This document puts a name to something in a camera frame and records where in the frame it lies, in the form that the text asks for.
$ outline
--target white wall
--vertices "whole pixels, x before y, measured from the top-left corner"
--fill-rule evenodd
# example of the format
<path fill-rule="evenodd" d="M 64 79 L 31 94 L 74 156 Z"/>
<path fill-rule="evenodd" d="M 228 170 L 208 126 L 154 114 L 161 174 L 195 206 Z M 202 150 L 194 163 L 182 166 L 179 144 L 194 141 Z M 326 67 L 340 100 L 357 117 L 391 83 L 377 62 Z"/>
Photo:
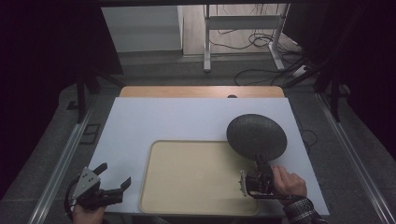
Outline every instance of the white wall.
<path fill-rule="evenodd" d="M 102 11 L 117 52 L 181 49 L 177 6 L 103 7 Z"/>

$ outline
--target human hand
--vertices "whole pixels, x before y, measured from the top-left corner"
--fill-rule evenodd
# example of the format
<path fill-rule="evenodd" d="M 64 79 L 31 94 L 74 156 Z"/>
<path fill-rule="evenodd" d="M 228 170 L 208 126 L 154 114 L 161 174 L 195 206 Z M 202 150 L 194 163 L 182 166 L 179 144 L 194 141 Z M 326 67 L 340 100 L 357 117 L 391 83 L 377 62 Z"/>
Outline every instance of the human hand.
<path fill-rule="evenodd" d="M 94 211 L 86 210 L 80 205 L 76 205 L 73 210 L 74 224 L 102 224 L 105 207 L 100 207 Z"/>
<path fill-rule="evenodd" d="M 305 181 L 297 174 L 289 174 L 283 166 L 272 166 L 274 173 L 274 186 L 277 195 L 297 195 L 306 198 L 307 189 Z M 280 201 L 283 205 L 291 204 L 291 201 Z"/>

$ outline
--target wooden tray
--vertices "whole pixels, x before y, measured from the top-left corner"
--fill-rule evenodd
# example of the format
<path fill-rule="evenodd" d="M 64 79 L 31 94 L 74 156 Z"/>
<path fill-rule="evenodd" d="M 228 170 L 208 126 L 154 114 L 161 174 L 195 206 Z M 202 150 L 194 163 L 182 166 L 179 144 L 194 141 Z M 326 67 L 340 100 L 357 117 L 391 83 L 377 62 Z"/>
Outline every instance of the wooden tray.
<path fill-rule="evenodd" d="M 259 206 L 244 197 L 241 170 L 254 161 L 227 142 L 157 141 L 151 146 L 140 209 L 154 214 L 253 216 Z"/>

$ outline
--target black curtain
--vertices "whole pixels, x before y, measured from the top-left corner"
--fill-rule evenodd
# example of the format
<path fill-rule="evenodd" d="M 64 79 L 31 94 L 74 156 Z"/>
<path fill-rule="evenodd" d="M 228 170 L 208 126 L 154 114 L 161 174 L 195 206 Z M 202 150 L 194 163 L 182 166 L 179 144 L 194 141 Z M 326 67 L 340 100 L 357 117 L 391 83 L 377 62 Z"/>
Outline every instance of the black curtain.
<path fill-rule="evenodd" d="M 342 56 L 348 102 L 396 160 L 396 3 L 371 1 Z"/>
<path fill-rule="evenodd" d="M 122 74 L 122 69 L 101 8 L 30 1 L 0 2 L 0 62 L 3 197 L 76 73 L 88 75 L 87 68 L 95 68 Z"/>

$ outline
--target wooden board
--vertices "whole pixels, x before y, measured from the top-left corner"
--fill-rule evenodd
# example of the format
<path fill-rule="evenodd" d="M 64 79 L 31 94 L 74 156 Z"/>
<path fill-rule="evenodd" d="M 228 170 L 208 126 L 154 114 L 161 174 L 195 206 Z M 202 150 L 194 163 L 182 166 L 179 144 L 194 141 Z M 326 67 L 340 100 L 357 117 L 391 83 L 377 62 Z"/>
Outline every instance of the wooden board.
<path fill-rule="evenodd" d="M 227 142 L 157 141 L 149 154 L 140 209 L 154 214 L 252 216 L 258 202 L 240 190 L 255 169 Z"/>
<path fill-rule="evenodd" d="M 121 90 L 120 97 L 210 97 L 227 98 L 285 97 L 279 87 L 238 86 L 128 86 Z"/>

